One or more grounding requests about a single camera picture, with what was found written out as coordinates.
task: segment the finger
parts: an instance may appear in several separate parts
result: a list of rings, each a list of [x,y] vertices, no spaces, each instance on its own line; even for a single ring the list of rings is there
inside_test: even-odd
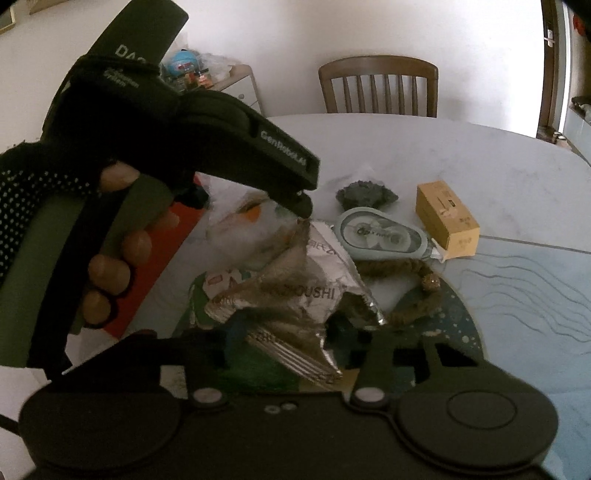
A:
[[[172,230],[178,227],[180,218],[176,213],[166,210],[160,217],[150,225],[150,230]]]
[[[134,267],[144,265],[150,258],[152,240],[145,230],[131,232],[121,243],[121,252],[127,263]]]
[[[100,189],[103,192],[115,192],[129,187],[139,177],[139,171],[118,161],[105,168],[100,174]]]
[[[124,261],[99,254],[90,260],[88,275],[95,286],[113,295],[119,295],[129,285],[131,271]]]
[[[109,300],[96,290],[88,292],[82,300],[82,315],[87,323],[98,325],[107,321],[111,314]]]

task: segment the chair backrest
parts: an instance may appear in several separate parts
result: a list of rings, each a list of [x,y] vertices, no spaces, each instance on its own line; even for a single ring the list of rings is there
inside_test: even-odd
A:
[[[438,68],[424,60],[411,57],[398,57],[393,55],[365,55],[335,60],[318,69],[320,86],[324,95],[326,111],[338,113],[338,107],[333,86],[334,79],[342,79],[345,96],[345,109],[347,113],[353,111],[348,77],[356,77],[359,112],[365,113],[365,94],[363,92],[362,76],[369,75],[371,90],[371,103],[373,113],[380,113],[378,106],[378,90],[375,76],[382,75],[384,80],[385,113],[392,111],[392,94],[390,75],[397,76],[398,112],[406,114],[403,77],[411,79],[411,96],[413,115],[418,116],[418,88],[417,77],[427,79],[427,116],[437,116],[437,87],[439,82]]]

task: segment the dresser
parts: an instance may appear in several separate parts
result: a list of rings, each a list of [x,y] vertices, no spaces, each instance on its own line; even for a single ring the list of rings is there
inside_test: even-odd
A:
[[[232,95],[264,115],[256,89],[255,78],[252,69],[248,65],[234,65],[230,71],[230,76],[216,83],[212,90]]]

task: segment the silver foil wrapper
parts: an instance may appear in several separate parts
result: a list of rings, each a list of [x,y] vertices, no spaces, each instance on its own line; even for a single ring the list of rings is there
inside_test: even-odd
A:
[[[217,295],[205,312],[226,322],[239,309],[256,309],[248,342],[325,390],[342,377],[325,348],[326,320],[344,313],[357,328],[386,323],[371,292],[331,228],[301,223],[288,248],[256,276]]]

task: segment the yellow box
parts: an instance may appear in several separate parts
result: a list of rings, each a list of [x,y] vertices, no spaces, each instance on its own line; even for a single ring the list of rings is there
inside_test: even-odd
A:
[[[447,251],[446,260],[476,255],[480,225],[443,180],[417,187],[416,212],[429,235]]]

